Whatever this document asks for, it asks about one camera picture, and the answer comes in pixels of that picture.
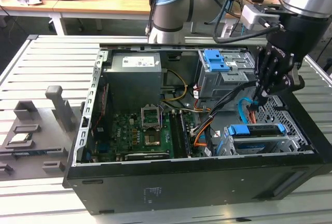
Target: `white paper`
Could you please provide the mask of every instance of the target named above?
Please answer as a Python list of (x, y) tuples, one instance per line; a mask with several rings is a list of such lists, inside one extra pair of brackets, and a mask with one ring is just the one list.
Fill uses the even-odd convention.
[(122, 67), (154, 67), (154, 57), (124, 57)]
[(41, 4), (42, 2), (40, 0), (16, 0), (18, 3), (20, 3), (21, 5), (37, 5), (37, 4)]

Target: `small label sticker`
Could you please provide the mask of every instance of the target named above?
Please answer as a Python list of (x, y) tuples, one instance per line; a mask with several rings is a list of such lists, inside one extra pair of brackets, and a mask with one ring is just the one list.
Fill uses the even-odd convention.
[(207, 147), (205, 148), (204, 152), (208, 157), (212, 155), (212, 152)]
[(122, 67), (154, 67), (154, 57), (124, 57)]
[(236, 62), (226, 62), (227, 66), (236, 66), (237, 67), (237, 63)]
[(14, 156), (29, 156), (30, 154), (28, 152), (16, 152), (14, 153)]
[(213, 137), (220, 137), (220, 131), (216, 131), (214, 134), (213, 134)]

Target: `green circuit board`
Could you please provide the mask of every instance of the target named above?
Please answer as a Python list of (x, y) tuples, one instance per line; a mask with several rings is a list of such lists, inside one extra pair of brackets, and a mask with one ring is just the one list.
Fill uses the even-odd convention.
[[(145, 115), (145, 123), (154, 121), (155, 115)], [(124, 161), (125, 155), (134, 153), (168, 153), (174, 158), (169, 114), (162, 114), (158, 131), (142, 129), (141, 113), (115, 114), (110, 141), (99, 142), (96, 150), (100, 162)]]

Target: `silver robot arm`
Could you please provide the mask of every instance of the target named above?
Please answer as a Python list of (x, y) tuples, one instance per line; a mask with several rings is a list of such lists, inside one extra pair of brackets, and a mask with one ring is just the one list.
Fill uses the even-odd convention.
[(157, 0), (154, 24), (149, 43), (184, 43), (183, 24), (190, 21), (211, 21), (220, 7), (214, 0)]

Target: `perforated metal panel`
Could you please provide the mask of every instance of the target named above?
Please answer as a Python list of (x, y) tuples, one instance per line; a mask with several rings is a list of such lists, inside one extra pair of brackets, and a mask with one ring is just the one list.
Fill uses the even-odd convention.
[(265, 106), (260, 106), (256, 118), (258, 123), (281, 123), (287, 129), (289, 136), (298, 137), (296, 140), (300, 145), (307, 145), (308, 142), (298, 129), (295, 121), (287, 111), (276, 110), (276, 107), (282, 107), (283, 104), (277, 96), (268, 99)]

